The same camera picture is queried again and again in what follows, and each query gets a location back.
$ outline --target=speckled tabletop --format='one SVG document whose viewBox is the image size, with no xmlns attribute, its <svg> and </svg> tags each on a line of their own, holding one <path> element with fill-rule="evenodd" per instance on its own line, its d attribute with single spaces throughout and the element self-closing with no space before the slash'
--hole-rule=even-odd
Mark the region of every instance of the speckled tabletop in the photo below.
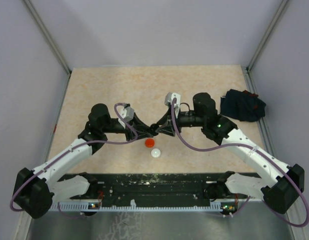
<svg viewBox="0 0 309 240">
<path fill-rule="evenodd" d="M 113 106 L 130 103 L 147 125 L 157 122 L 167 111 L 164 105 L 168 92 L 181 94 L 181 101 L 193 108 L 192 97 L 207 92 L 220 109 L 220 97 L 229 89 L 243 91 L 246 83 L 239 65 L 147 66 L 75 68 L 64 99 L 50 157 L 69 146 L 84 129 L 93 105 L 104 103 L 112 118 Z M 256 122 L 233 120 L 256 144 L 263 146 Z M 199 127 L 183 128 L 182 136 L 198 148 L 216 144 L 207 139 Z M 124 134 L 107 134 L 109 141 L 125 141 Z M 105 144 L 90 158 L 70 170 L 71 173 L 218 173 L 253 172 L 227 149 L 212 152 L 193 151 L 179 140 L 160 134 L 154 138 L 161 150 L 153 158 L 145 140 L 126 145 Z"/>
</svg>

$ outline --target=gray wall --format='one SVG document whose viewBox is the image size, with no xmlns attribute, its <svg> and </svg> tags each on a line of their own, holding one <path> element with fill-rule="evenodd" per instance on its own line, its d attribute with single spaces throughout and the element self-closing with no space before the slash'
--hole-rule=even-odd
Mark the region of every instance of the gray wall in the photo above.
<svg viewBox="0 0 309 240">
<path fill-rule="evenodd" d="M 278 157 L 305 169 L 309 202 L 309 0 L 291 1 L 252 76 Z"/>
<path fill-rule="evenodd" d="M 32 0 L 71 68 L 248 65 L 281 0 Z"/>
<path fill-rule="evenodd" d="M 42 163 L 67 75 L 20 0 L 0 0 L 0 240 L 12 238 L 16 175 Z"/>
</svg>

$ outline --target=purple cable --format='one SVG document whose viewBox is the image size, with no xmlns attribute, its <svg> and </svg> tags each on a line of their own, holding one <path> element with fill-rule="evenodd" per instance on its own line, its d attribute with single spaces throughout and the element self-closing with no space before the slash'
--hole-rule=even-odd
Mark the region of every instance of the purple cable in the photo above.
<svg viewBox="0 0 309 240">
<path fill-rule="evenodd" d="M 217 149 L 222 149 L 225 147 L 244 147 L 244 148 L 248 148 L 248 149 L 253 149 L 252 146 L 250 145 L 246 145 L 246 144 L 242 144 L 242 143 L 228 143 L 228 144 L 224 144 L 224 145 L 220 145 L 220 146 L 215 146 L 215 147 L 211 147 L 211 148 L 196 148 L 194 146 L 191 146 L 190 144 L 188 144 L 183 137 L 181 136 L 180 132 L 178 131 L 178 127 L 177 127 L 177 123 L 176 123 L 176 116 L 175 116 L 175 111 L 173 106 L 176 104 L 177 99 L 174 98 L 172 100 L 171 103 L 171 118 L 172 118 L 172 125 L 174 128 L 175 133 L 177 134 L 177 136 L 179 137 L 179 139 L 181 140 L 181 142 L 186 145 L 188 148 L 198 151 L 198 152 L 210 152 L 210 151 L 214 151 Z M 305 227 L 308 223 L 309 223 L 309 204 L 305 198 L 305 196 L 303 195 L 303 193 L 300 191 L 300 189 L 298 188 L 298 186 L 295 184 L 295 182 L 274 162 L 272 161 L 269 157 L 267 157 L 263 152 L 256 150 L 256 152 L 261 155 L 264 159 L 266 159 L 270 164 L 272 164 L 283 176 L 285 176 L 285 178 L 291 183 L 291 185 L 294 187 L 294 189 L 296 190 L 296 192 L 299 194 L 301 200 L 303 201 L 304 207 L 305 207 L 305 211 L 306 211 L 306 217 L 305 217 L 305 221 L 301 224 L 295 224 L 292 222 L 287 221 L 284 217 L 282 217 L 281 215 L 279 215 L 277 212 L 273 212 L 275 213 L 275 215 L 277 217 L 279 217 L 281 220 L 283 220 L 285 223 L 293 226 L 293 227 L 297 227 L 297 228 L 303 228 Z"/>
<path fill-rule="evenodd" d="M 138 133 L 137 131 L 127 123 L 126 120 L 124 120 L 118 110 L 117 110 L 117 107 L 118 106 L 125 106 L 126 104 L 125 103 L 117 103 L 114 105 L 114 112 L 115 114 L 118 116 L 119 119 L 122 120 L 122 122 L 133 132 L 134 134 L 134 138 L 132 140 L 129 140 L 129 141 L 123 141 L 123 142 L 116 142 L 116 141 L 104 141 L 104 140 L 93 140 L 93 141 L 87 141 L 87 142 L 84 142 L 84 143 L 80 143 L 76 146 L 74 146 L 72 149 L 75 150 L 77 148 L 80 148 L 84 145 L 88 145 L 88 144 L 96 144 L 96 143 L 102 143 L 102 144 L 114 144 L 114 145 L 124 145 L 124 144 L 130 144 L 130 143 L 133 143 L 134 141 L 136 141 L 138 139 Z M 14 207 L 14 201 L 16 199 L 16 197 L 18 196 L 18 194 L 20 194 L 20 192 L 25 188 L 25 186 L 27 186 L 28 183 L 30 183 L 34 178 L 38 177 L 40 174 L 42 174 L 44 171 L 46 171 L 47 169 L 49 169 L 52 165 L 54 165 L 56 162 L 58 162 L 60 159 L 62 159 L 64 156 L 66 156 L 68 153 L 71 153 L 70 150 L 67 150 L 65 151 L 63 154 L 61 154 L 60 156 L 58 156 L 55 160 L 53 160 L 51 163 L 49 163 L 47 166 L 45 166 L 43 168 L 43 170 L 37 172 L 36 174 L 34 174 L 32 177 L 30 177 L 27 181 L 25 181 L 19 188 L 17 191 L 15 191 L 15 193 L 13 194 L 11 200 L 10 200 L 10 209 L 14 212 L 22 212 L 23 209 L 17 209 Z"/>
</svg>

